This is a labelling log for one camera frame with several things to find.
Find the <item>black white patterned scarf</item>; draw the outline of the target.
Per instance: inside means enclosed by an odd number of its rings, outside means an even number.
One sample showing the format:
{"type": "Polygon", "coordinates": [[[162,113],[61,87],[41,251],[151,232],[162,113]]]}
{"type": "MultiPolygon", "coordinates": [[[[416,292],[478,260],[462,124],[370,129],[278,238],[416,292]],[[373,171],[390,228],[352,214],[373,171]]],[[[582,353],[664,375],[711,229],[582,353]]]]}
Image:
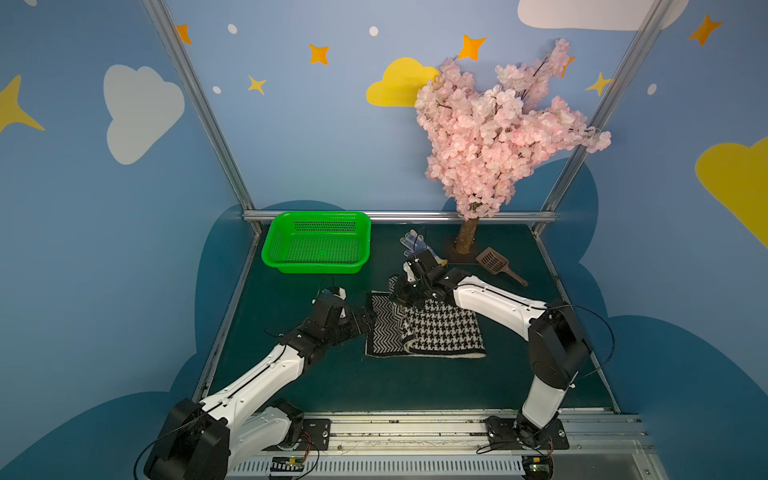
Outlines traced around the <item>black white patterned scarf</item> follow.
{"type": "Polygon", "coordinates": [[[390,299],[396,278],[386,291],[367,294],[372,329],[366,354],[374,358],[483,358],[486,350],[474,312],[435,300],[421,308],[409,308],[390,299]]]}

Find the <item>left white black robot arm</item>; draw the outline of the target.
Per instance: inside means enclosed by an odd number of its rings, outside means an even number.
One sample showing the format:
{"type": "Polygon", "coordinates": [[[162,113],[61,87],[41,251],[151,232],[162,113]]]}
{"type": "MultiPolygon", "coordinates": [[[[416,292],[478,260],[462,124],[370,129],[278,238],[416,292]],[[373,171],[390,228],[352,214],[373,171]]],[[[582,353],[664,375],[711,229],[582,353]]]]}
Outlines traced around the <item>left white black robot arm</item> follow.
{"type": "Polygon", "coordinates": [[[258,364],[199,401],[185,398],[168,413],[156,440],[134,463],[134,477],[223,479],[267,447],[295,445],[303,413],[287,402],[268,405],[327,351],[367,334],[373,314],[347,305],[345,291],[318,294],[308,318],[280,336],[258,364]]]}

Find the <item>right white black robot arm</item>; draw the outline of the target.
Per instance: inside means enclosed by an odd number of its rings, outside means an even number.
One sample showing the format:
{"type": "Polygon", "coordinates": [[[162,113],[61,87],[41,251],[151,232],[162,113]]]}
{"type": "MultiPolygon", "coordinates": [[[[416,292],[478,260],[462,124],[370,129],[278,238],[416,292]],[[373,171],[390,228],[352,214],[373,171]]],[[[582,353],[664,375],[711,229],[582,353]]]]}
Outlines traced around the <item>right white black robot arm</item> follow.
{"type": "Polygon", "coordinates": [[[480,314],[528,342],[533,380],[514,424],[516,440],[528,448],[558,436],[558,412],[567,391],[592,355],[574,307],[546,303],[495,287],[460,268],[440,265],[428,250],[408,256],[396,277],[392,300],[421,307],[428,300],[480,314]]]}

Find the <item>green plastic basket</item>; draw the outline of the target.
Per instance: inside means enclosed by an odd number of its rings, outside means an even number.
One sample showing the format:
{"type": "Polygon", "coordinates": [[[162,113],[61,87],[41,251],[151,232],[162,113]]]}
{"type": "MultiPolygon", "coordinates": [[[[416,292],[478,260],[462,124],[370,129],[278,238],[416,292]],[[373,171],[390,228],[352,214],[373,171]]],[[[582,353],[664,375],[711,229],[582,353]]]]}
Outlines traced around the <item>green plastic basket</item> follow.
{"type": "Polygon", "coordinates": [[[371,254],[362,212],[285,212],[272,220],[261,258],[283,274],[356,274],[371,254]]]}

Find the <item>white blue work glove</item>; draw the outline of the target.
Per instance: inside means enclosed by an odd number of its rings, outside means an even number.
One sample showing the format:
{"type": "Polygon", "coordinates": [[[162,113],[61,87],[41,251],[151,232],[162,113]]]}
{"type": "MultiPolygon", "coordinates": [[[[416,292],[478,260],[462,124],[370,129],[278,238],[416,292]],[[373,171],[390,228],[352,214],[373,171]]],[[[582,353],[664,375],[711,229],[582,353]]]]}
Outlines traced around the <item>white blue work glove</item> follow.
{"type": "Polygon", "coordinates": [[[408,233],[401,237],[399,242],[405,248],[403,252],[404,257],[409,257],[422,251],[428,251],[439,265],[447,265],[447,261],[438,256],[437,253],[425,242],[424,236],[414,229],[411,229],[408,233]]]}

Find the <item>brown plastic slotted scoop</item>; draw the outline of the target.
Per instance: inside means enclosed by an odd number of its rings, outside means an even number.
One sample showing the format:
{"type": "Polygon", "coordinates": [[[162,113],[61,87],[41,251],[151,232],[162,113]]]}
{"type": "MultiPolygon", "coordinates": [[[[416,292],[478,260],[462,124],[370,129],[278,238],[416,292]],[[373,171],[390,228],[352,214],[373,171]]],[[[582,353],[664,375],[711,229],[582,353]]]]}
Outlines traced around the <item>brown plastic slotted scoop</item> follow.
{"type": "Polygon", "coordinates": [[[514,279],[523,287],[527,287],[529,285],[529,283],[524,278],[522,278],[520,275],[515,273],[509,267],[508,259],[491,247],[488,247],[484,249],[482,252],[480,252],[476,256],[476,261],[487,272],[493,275],[504,273],[509,277],[511,277],[512,279],[514,279]]]}

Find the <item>pink artificial blossom tree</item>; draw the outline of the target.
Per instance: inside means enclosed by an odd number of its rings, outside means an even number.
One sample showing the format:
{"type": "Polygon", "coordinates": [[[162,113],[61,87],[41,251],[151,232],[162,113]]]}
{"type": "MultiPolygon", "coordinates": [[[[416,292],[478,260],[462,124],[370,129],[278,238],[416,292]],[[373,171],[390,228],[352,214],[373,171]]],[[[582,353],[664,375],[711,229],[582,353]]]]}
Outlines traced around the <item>pink artificial blossom tree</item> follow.
{"type": "Polygon", "coordinates": [[[499,213],[516,183],[539,165],[562,151],[595,153],[610,145],[609,132],[589,125],[561,97],[540,104],[570,63],[570,43],[558,39],[542,60],[497,67],[496,85],[479,91],[473,75],[448,59],[418,91],[417,122],[432,146],[426,175],[442,184],[462,219],[450,257],[472,252],[480,220],[499,213]]]}

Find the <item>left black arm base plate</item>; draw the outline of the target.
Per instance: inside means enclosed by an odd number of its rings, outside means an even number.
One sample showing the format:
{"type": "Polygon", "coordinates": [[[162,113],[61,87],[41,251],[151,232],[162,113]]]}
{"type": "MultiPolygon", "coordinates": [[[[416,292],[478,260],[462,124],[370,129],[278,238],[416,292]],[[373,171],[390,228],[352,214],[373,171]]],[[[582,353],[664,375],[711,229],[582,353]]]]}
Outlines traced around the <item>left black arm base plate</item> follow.
{"type": "Polygon", "coordinates": [[[301,426],[293,423],[289,427],[287,437],[276,445],[265,448],[265,451],[326,451],[329,447],[332,421],[329,418],[309,418],[302,421],[301,426]]]}

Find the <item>aluminium back frame bar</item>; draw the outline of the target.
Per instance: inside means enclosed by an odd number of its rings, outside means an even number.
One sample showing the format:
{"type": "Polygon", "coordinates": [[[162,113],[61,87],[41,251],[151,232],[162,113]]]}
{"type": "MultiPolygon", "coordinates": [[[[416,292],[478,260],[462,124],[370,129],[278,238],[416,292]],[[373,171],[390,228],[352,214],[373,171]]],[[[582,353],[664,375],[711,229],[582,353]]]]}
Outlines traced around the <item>aluminium back frame bar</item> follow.
{"type": "MultiPolygon", "coordinates": [[[[245,210],[243,219],[250,222],[271,222],[283,214],[279,210],[245,210]]],[[[426,223],[457,223],[462,217],[453,211],[366,211],[373,223],[382,224],[426,224],[426,223]]],[[[481,218],[481,222],[499,224],[535,224],[554,223],[557,220],[555,212],[500,212],[491,218],[481,218]]]]}

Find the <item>aluminium front rail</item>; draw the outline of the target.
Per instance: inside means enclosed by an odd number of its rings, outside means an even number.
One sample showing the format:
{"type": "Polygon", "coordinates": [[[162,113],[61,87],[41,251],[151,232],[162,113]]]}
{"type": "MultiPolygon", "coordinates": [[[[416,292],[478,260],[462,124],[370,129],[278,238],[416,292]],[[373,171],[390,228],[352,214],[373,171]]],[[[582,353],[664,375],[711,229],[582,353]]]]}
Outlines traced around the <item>aluminium front rail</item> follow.
{"type": "Polygon", "coordinates": [[[227,476],[315,479],[342,475],[512,474],[562,479],[571,466],[600,478],[627,471],[633,478],[663,479],[666,471],[641,420],[599,409],[568,409],[558,418],[568,450],[491,450],[484,420],[515,419],[511,410],[303,413],[332,421],[326,451],[265,451],[227,476]]]}

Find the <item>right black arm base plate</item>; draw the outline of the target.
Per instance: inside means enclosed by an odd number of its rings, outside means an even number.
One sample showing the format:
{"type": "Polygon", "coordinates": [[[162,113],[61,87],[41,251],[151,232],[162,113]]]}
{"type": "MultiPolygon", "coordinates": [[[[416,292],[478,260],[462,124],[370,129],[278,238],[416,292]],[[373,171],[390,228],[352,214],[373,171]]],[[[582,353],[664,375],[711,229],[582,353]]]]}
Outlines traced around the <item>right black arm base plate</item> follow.
{"type": "Polygon", "coordinates": [[[570,443],[562,422],[555,417],[539,428],[527,419],[490,416],[484,420],[491,450],[568,450],[570,443]]]}

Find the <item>right aluminium frame post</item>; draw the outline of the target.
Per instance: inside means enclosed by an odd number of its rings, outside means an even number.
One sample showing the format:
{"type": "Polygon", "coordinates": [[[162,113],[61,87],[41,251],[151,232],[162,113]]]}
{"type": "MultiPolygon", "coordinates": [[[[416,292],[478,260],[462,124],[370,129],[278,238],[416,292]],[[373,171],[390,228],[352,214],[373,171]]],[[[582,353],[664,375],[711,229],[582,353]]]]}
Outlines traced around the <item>right aluminium frame post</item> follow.
{"type": "MultiPolygon", "coordinates": [[[[606,127],[625,90],[663,30],[662,25],[673,4],[674,1],[672,0],[656,0],[651,4],[646,17],[641,22],[628,50],[617,67],[613,81],[602,95],[602,99],[594,111],[592,116],[594,127],[600,130],[606,127]]],[[[542,213],[555,214],[587,157],[588,152],[585,147],[578,147],[574,150],[544,201],[542,213]]]]}

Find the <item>aluminium frame post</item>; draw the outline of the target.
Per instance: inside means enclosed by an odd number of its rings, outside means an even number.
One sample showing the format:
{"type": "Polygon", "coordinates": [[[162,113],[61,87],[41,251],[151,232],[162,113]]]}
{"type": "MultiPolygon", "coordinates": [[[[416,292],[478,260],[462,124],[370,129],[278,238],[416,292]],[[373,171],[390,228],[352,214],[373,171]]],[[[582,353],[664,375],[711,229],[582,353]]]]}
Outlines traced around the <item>aluminium frame post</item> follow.
{"type": "Polygon", "coordinates": [[[184,90],[201,121],[202,127],[242,209],[244,211],[255,210],[255,205],[248,192],[242,173],[206,97],[200,79],[186,51],[185,43],[181,40],[166,2],[162,0],[143,0],[142,3],[180,77],[184,90]]]}
{"type": "MultiPolygon", "coordinates": [[[[606,127],[625,90],[663,30],[662,25],[673,4],[674,1],[672,0],[656,0],[651,4],[646,17],[641,22],[628,50],[617,67],[613,81],[602,95],[602,99],[594,111],[592,116],[594,127],[600,130],[606,127]]],[[[578,147],[574,150],[544,201],[542,213],[555,214],[587,157],[588,152],[585,147],[578,147]]]]}

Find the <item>left aluminium frame post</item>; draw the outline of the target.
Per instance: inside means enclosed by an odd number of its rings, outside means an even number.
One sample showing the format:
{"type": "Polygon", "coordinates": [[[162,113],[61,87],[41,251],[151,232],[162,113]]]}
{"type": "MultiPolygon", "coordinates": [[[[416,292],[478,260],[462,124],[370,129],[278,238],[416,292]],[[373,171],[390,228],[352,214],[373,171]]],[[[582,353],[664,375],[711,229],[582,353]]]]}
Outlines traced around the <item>left aluminium frame post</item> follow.
{"type": "Polygon", "coordinates": [[[166,2],[162,0],[143,0],[142,3],[180,77],[184,90],[201,121],[202,127],[242,209],[244,211],[255,210],[255,205],[248,192],[242,173],[206,97],[200,79],[186,51],[185,43],[181,40],[166,2]]]}

